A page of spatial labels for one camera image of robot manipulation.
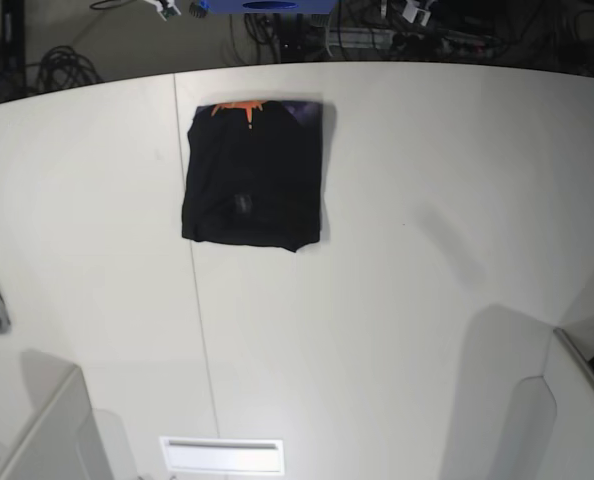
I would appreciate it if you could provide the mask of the black T-shirt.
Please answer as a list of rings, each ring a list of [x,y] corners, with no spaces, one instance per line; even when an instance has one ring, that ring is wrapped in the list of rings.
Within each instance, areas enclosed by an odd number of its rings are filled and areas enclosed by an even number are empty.
[[[324,105],[246,100],[198,107],[181,235],[197,243],[297,252],[322,231]]]

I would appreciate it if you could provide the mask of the white power strip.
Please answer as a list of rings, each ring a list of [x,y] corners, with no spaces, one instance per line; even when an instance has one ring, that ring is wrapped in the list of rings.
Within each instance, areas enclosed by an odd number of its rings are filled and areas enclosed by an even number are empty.
[[[327,50],[370,49],[378,52],[395,52],[421,47],[445,55],[487,56],[492,46],[483,39],[458,35],[456,32],[409,32],[369,27],[342,27],[327,29],[323,36]]]

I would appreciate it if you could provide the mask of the white slotted tray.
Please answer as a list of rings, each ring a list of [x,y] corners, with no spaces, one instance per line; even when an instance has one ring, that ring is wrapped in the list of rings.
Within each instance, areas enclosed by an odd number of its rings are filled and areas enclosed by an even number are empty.
[[[282,440],[160,438],[170,472],[217,475],[284,476]]]

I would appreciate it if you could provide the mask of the blue box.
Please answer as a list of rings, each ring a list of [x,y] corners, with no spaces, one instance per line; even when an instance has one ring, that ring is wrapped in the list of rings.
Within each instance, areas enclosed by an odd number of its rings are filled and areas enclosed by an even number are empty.
[[[329,14],[336,0],[206,0],[197,4],[214,14]]]

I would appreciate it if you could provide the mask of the white table divider panel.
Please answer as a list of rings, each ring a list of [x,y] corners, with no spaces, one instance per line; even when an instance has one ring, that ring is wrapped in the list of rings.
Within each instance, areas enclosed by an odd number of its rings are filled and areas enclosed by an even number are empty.
[[[0,454],[0,479],[112,479],[81,368],[71,366]]]

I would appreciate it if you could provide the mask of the black panel on floor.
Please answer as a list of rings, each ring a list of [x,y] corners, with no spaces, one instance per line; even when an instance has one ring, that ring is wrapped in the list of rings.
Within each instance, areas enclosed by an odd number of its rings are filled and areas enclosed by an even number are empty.
[[[26,73],[25,0],[1,1],[1,57],[7,70]]]

